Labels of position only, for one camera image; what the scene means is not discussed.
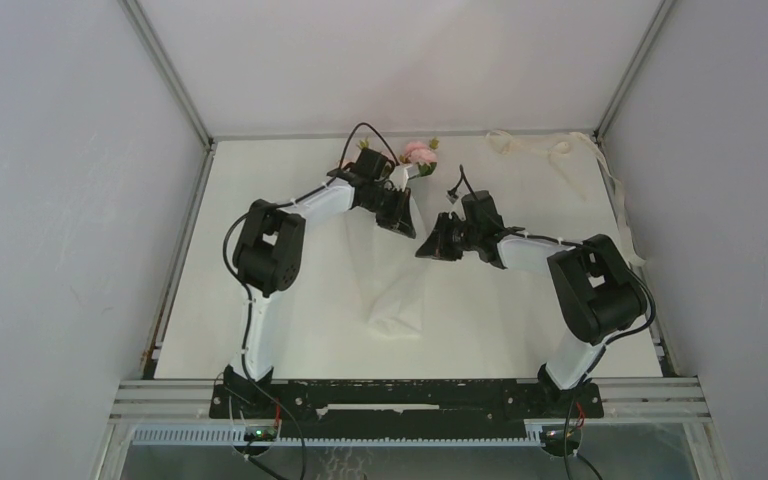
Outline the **black mounting rail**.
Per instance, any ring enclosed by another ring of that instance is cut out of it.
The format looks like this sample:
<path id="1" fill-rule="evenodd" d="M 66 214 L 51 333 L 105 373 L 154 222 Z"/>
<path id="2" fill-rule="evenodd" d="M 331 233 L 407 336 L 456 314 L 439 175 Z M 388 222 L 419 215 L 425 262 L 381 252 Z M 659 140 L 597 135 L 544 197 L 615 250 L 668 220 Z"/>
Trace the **black mounting rail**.
<path id="1" fill-rule="evenodd" d="M 517 379 L 221 380 L 208 410 L 211 419 L 262 421 L 281 440 L 310 443 L 525 440 L 529 421 L 575 427 L 604 415 L 593 383 L 558 393 Z"/>

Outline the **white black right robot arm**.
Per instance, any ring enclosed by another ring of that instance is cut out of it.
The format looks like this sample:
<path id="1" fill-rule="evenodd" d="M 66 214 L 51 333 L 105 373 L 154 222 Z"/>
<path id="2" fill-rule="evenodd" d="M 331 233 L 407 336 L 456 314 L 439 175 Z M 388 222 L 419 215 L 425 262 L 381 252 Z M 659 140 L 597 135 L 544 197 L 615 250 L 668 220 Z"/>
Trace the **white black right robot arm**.
<path id="1" fill-rule="evenodd" d="M 567 331 L 538 371 L 537 393 L 544 412 L 565 415 L 608 348 L 654 322 L 653 295 L 607 235 L 570 241 L 507 226 L 486 190 L 465 195 L 461 204 L 461 214 L 438 215 L 415 255 L 454 262 L 475 252 L 495 268 L 551 279 Z"/>

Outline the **cream ribbon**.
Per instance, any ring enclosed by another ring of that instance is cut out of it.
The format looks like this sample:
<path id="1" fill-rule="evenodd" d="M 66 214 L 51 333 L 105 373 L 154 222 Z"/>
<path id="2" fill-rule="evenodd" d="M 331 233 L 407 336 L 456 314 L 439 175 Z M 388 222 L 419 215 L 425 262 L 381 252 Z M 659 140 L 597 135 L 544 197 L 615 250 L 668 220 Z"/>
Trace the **cream ribbon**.
<path id="1" fill-rule="evenodd" d="M 605 191 L 613 211 L 623 258 L 633 267 L 644 267 L 647 261 L 638 252 L 626 208 L 626 189 L 607 162 L 605 154 L 596 142 L 583 132 L 571 131 L 537 137 L 521 137 L 505 130 L 490 130 L 484 140 L 492 151 L 500 156 L 520 153 L 542 158 L 567 187 L 582 202 L 587 202 L 591 189 L 582 183 L 578 167 L 572 167 L 570 158 L 577 147 L 583 147 L 595 161 L 605 184 Z"/>

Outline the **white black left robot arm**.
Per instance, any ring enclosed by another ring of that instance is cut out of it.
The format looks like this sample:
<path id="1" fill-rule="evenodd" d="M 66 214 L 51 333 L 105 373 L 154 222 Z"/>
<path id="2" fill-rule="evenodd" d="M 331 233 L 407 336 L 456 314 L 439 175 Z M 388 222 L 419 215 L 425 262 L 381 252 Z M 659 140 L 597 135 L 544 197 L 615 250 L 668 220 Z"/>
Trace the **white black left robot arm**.
<path id="1" fill-rule="evenodd" d="M 245 318 L 239 351 L 229 361 L 224 378 L 245 379 L 235 389 L 233 401 L 246 415 L 265 414 L 273 401 L 267 383 L 274 362 L 267 342 L 274 338 L 277 321 L 270 304 L 297 279 L 306 232 L 361 208 L 374 215 L 378 227 L 414 239 L 417 229 L 407 183 L 419 176 L 418 165 L 393 166 L 382 153 L 363 148 L 355 161 L 329 171 L 313 190 L 283 203 L 256 200 L 231 225 L 223 239 L 222 257 L 245 294 Z"/>

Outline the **pink fake flower bouquet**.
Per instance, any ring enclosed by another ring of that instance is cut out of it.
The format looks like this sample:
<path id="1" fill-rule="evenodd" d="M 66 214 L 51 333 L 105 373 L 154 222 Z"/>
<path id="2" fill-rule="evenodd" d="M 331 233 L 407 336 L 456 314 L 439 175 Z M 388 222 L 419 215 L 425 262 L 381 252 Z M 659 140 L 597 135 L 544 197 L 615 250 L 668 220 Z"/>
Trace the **pink fake flower bouquet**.
<path id="1" fill-rule="evenodd" d="M 356 152 L 352 155 L 345 154 L 342 159 L 341 169 L 351 171 L 359 162 L 360 151 L 364 148 L 370 149 L 386 158 L 381 172 L 377 174 L 365 174 L 365 177 L 371 177 L 375 180 L 388 178 L 397 167 L 415 166 L 416 171 L 410 173 L 409 177 L 423 177 L 434 173 L 437 163 L 437 147 L 439 140 L 432 138 L 430 141 L 410 141 L 403 146 L 400 152 L 391 152 L 386 145 L 377 145 L 369 137 L 357 142 Z"/>

